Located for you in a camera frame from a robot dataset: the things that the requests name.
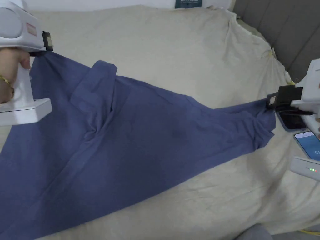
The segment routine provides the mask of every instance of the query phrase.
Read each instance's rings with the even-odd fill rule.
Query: white wall
[[[233,0],[203,0],[202,6],[229,8]],[[26,0],[30,10],[36,11],[92,11],[130,5],[174,8],[175,0]]]

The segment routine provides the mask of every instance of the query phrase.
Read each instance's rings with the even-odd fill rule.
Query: blue shirt
[[[210,109],[98,61],[36,58],[35,99],[53,111],[14,126],[0,154],[0,239],[31,240],[136,204],[264,147],[266,100]]]

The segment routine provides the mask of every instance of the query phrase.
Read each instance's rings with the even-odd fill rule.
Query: smartphone
[[[313,132],[298,133],[294,138],[309,158],[320,161],[320,140]]]

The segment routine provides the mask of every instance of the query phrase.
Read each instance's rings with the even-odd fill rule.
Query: beige sheet
[[[137,6],[35,15],[57,53],[89,66],[99,59],[114,63],[119,75],[191,95],[211,108],[264,98],[290,80],[270,46],[225,10]],[[279,122],[274,133],[255,153],[43,239],[214,240],[232,239],[256,223],[271,233],[316,224],[318,183],[287,171],[290,156],[303,154]]]

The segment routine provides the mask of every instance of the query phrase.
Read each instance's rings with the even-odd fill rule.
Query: upholstered headboard
[[[262,33],[295,82],[320,58],[320,0],[236,0],[234,12]]]

